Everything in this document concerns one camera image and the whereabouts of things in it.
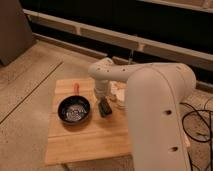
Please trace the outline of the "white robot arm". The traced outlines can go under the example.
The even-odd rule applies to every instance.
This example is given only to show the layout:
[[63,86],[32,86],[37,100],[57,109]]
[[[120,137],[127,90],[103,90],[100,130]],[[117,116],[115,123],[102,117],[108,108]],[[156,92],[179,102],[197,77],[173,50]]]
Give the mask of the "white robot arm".
[[89,67],[94,92],[108,94],[110,81],[124,82],[125,113],[135,171],[191,171],[180,103],[196,88],[182,63],[116,65],[104,58]]

